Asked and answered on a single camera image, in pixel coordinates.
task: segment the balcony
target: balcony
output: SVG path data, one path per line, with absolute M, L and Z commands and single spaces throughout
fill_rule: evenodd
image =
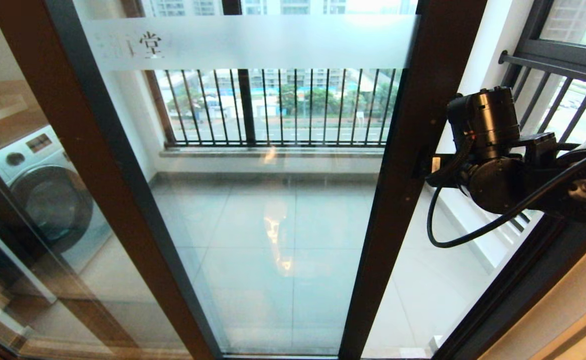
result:
M 373 176 L 161 173 L 153 193 L 229 353 L 333 354 L 368 224 Z M 364 356 L 430 356 L 491 276 L 468 246 L 432 247 L 423 191 Z M 435 232 L 461 229 L 438 208 Z
M 217 69 L 147 76 L 161 94 L 167 148 L 382 148 L 401 73 Z

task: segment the white wall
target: white wall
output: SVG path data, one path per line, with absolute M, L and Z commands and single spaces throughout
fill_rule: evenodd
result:
M 498 64 L 499 56 L 503 50 L 510 54 L 515 51 L 532 5 L 533 0 L 488 1 L 459 86 L 460 93 L 473 94 L 482 88 L 492 88 L 501 83 L 508 65 Z M 453 134 L 448 123 L 437 152 L 455 152 Z M 453 213 L 457 221 L 467 233 L 491 220 L 490 215 L 460 191 L 444 190 L 440 199 L 446 207 L 455 210 Z M 513 246 L 512 239 L 509 238 L 515 234 L 512 230 L 509 232 L 507 227 L 508 225 L 505 225 L 501 231 L 492 231 L 471 243 L 473 251 L 483 255 L 493 268 L 498 267 L 507 255 L 509 247 Z
M 530 359 L 585 314 L 586 255 L 480 359 Z
M 125 17 L 117 0 L 73 0 L 73 4 L 81 21 Z M 157 173 L 153 154 L 162 149 L 162 141 L 156 135 L 157 129 L 153 128 L 158 128 L 159 122 L 155 121 L 156 111 L 149 107 L 152 100 L 146 80 L 140 71 L 101 71 L 101 75 L 148 182 Z

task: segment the tree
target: tree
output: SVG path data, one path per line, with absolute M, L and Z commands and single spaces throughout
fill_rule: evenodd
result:
M 194 91 L 194 89 L 190 90 L 190 96 L 193 100 L 193 107 L 195 111 L 197 109 L 204 108 L 204 97 L 199 91 Z M 186 90 L 184 88 L 179 88 L 175 90 L 175 98 L 177 99 L 177 103 L 179 105 L 179 112 L 181 112 L 182 116 L 189 116 L 190 115 L 190 105 L 188 104 L 188 95 L 186 94 Z M 169 111 L 175 111 L 175 101 L 174 99 L 170 99 L 166 103 L 166 107 Z
M 304 93 L 304 106 L 309 107 L 310 104 L 306 105 L 311 98 L 311 92 L 307 91 Z M 314 88 L 313 89 L 313 116 L 323 116 L 324 108 L 328 114 L 334 114 L 339 111 L 339 100 L 335 98 L 333 91 L 326 90 L 325 88 Z
M 373 103 L 373 114 L 372 117 L 381 118 L 384 116 L 384 111 L 386 111 L 386 100 L 388 100 L 388 114 L 393 113 L 393 109 L 395 108 L 395 100 L 397 99 L 397 89 L 398 89 L 397 82 L 393 83 L 393 89 L 390 89 L 389 82 L 383 82 L 382 84 L 377 84 L 377 89 L 375 90 L 375 102 Z
M 295 113 L 295 96 L 295 86 L 293 84 L 286 84 L 282 86 L 282 111 L 286 110 L 286 113 L 289 115 Z
M 348 91 L 344 93 L 344 105 L 342 114 L 353 114 L 355 112 L 355 96 L 357 95 L 356 91 Z M 367 109 L 368 101 L 366 101 L 366 97 L 363 93 L 359 93 L 359 100 L 357 101 L 357 111 L 363 112 Z

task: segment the glass panel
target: glass panel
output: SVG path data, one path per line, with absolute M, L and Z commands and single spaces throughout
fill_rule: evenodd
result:
M 1 30 L 0 188 L 9 194 L 0 198 L 9 209 L 0 212 L 0 344 L 47 359 L 190 357 L 83 186 Z M 11 209 L 23 217 L 10 217 Z
M 429 359 L 521 241 L 511 244 L 501 232 L 492 231 L 454 248 L 432 246 L 426 218 L 433 192 L 425 185 L 420 194 L 363 358 Z M 488 222 L 484 211 L 458 189 L 443 189 L 433 232 L 444 242 Z
M 586 45 L 586 1 L 554 1 L 540 39 Z
M 152 18 L 168 16 L 159 12 L 177 1 L 143 1 L 147 18 L 126 21 L 118 18 L 141 14 L 124 13 L 119 1 L 108 3 L 110 13 L 96 9 L 102 2 L 76 0 L 75 6 L 221 350 L 336 355 L 398 95 L 402 71 L 396 69 L 404 68 L 402 52 L 411 45 L 416 18 L 406 14 L 414 13 L 416 1 L 251 0 L 242 2 L 247 16 L 189 21 Z M 191 6 L 201 8 L 201 2 L 178 3 L 186 17 L 197 14 Z M 221 15 L 218 3 L 211 3 L 211 13 Z M 152 49 L 138 51 L 148 30 L 151 38 L 170 40 L 156 57 Z M 126 34 L 138 33 L 133 52 L 149 59 L 111 61 L 99 50 L 107 36 L 126 44 Z M 254 128 L 254 144 L 163 146 L 140 70 L 153 69 L 159 82 L 168 82 L 184 68 L 199 69 L 200 94 L 211 89 L 213 98 L 217 85 L 211 79 L 232 69 L 236 118 L 244 139 Z M 183 83 L 176 79 L 173 86 Z M 219 90 L 223 97 L 222 84 Z M 175 117 L 177 97 L 183 120 L 192 122 L 183 92 L 163 89 L 163 102 Z M 241 100 L 251 111 L 240 107 Z M 230 98 L 221 102 L 235 110 Z M 215 119 L 214 133 L 235 119 L 224 114 L 224 121 Z M 179 120 L 171 121 L 174 136 L 183 139 Z M 190 126 L 188 141 L 197 138 Z M 200 133 L 207 128 L 204 122 Z
M 514 86 L 519 89 L 524 71 Z M 544 132 L 563 135 L 586 96 L 586 82 L 551 74 L 531 101 L 544 77 L 533 69 L 523 83 L 515 104 L 518 118 L 528 113 L 524 135 L 540 132 L 559 98 L 555 112 Z M 567 142 L 586 141 L 586 109 Z M 443 153 L 453 153 L 454 146 L 442 143 Z M 426 216 L 434 189 L 426 185 L 421 193 L 402 250 L 395 263 L 391 281 L 375 317 L 363 358 L 430 358 L 466 316 L 488 285 L 510 260 L 519 244 L 534 228 L 542 212 L 524 210 L 512 223 L 478 239 L 454 248 L 436 248 L 425 231 Z M 440 242 L 456 239 L 486 225 L 498 215 L 475 205 L 457 189 L 443 189 L 435 207 L 435 238 Z

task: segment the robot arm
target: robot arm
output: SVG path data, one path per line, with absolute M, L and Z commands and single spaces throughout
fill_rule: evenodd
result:
M 436 187 L 428 236 L 450 248 L 497 228 L 523 209 L 586 223 L 586 143 L 557 143 L 555 134 L 521 136 L 509 88 L 496 87 L 448 104 L 455 154 L 436 154 L 427 182 Z M 525 148 L 524 155 L 512 152 Z M 560 151 L 568 151 L 558 157 Z M 502 214 L 493 223 L 440 243 L 432 235 L 432 212 L 442 188 L 458 188 L 481 208 Z

